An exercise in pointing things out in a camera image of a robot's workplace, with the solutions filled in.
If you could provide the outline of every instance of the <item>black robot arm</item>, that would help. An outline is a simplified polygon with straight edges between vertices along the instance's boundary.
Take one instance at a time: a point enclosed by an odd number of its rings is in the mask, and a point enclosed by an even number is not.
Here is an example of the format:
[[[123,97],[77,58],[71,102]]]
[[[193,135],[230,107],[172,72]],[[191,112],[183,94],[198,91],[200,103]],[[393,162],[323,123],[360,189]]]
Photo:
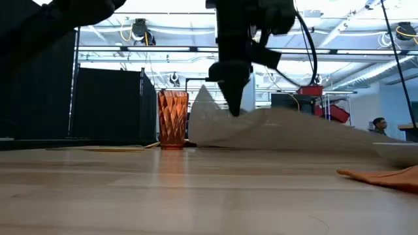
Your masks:
[[[210,82],[217,82],[232,115],[238,116],[251,63],[277,69],[281,54],[265,48],[270,34],[286,34],[297,12],[293,0],[207,0],[216,8],[219,61],[209,69]],[[252,40],[261,30],[260,42]]]
[[[120,8],[126,0],[55,0],[43,5],[0,43],[2,72],[13,71],[78,26],[97,24]]]

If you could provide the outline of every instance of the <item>industrial light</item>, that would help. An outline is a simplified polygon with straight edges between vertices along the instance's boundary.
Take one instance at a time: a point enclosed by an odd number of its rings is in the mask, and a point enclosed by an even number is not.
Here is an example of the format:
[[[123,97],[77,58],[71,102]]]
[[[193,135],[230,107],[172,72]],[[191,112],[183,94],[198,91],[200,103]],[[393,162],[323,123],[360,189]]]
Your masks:
[[[307,54],[312,53],[312,50],[306,49],[272,49],[275,52],[281,52],[283,54]],[[330,50],[316,50],[317,54],[329,54]]]
[[[324,94],[355,94],[354,91],[324,91]]]
[[[255,101],[256,106],[271,106],[272,103],[268,101]]]
[[[278,89],[256,89],[256,93],[295,93],[296,90],[278,90]]]
[[[349,55],[394,55],[392,50],[338,50],[338,54]]]
[[[118,52],[120,51],[119,46],[79,46],[78,50],[81,52]]]
[[[198,52],[218,52],[218,48],[197,48]]]
[[[166,46],[138,46],[128,47],[128,50],[134,52],[188,52],[189,47],[166,47]]]

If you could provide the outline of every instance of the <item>orange glass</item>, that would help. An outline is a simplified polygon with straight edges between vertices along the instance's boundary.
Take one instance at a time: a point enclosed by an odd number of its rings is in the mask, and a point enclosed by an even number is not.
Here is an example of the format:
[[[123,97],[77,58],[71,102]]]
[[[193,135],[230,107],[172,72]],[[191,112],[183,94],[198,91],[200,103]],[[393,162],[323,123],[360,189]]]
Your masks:
[[[160,142],[163,149],[182,149],[189,94],[183,91],[160,91],[158,112]]]

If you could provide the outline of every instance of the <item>wooden table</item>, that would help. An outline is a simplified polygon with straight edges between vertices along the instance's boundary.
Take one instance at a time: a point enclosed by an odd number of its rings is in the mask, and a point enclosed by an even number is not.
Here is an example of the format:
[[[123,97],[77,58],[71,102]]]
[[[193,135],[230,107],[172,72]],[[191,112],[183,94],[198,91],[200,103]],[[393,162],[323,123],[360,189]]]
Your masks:
[[[0,234],[416,235],[418,196],[340,177],[376,156],[0,152]]]

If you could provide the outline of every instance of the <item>black panel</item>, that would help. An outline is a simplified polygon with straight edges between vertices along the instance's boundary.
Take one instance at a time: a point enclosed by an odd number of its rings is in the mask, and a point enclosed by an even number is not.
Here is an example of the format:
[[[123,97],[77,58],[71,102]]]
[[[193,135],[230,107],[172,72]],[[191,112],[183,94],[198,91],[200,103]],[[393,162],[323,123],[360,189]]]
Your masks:
[[[0,33],[39,8],[30,0],[2,1]],[[2,84],[0,137],[54,139],[68,135],[73,58],[74,32],[22,65],[11,83]]]
[[[145,72],[141,75],[141,112],[140,112],[140,139],[144,142],[156,141],[157,120],[157,93]]]
[[[141,89],[140,72],[80,69],[74,102],[74,137],[149,140],[151,132],[155,133],[155,91],[153,87],[150,91],[152,85],[147,77],[143,81]],[[141,92],[149,97],[144,102]]]

